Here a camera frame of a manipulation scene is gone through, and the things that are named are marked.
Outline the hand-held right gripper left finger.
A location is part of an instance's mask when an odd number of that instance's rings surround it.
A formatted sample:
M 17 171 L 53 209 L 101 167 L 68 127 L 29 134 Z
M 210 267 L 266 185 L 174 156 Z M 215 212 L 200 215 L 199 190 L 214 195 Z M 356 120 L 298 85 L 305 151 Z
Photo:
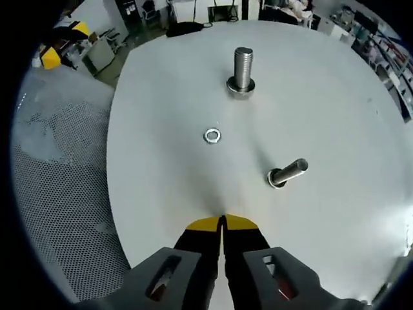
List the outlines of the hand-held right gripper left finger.
M 173 248 L 163 247 L 129 270 L 121 287 L 78 309 L 208 309 L 217 278 L 220 217 L 196 220 Z

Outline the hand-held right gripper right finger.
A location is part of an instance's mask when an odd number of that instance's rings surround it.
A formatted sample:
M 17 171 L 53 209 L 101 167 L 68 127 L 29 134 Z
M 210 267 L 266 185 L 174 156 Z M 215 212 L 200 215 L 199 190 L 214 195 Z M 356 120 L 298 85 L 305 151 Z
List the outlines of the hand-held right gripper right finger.
M 365 309 L 325 290 L 317 273 L 271 247 L 247 218 L 225 215 L 225 275 L 235 309 Z

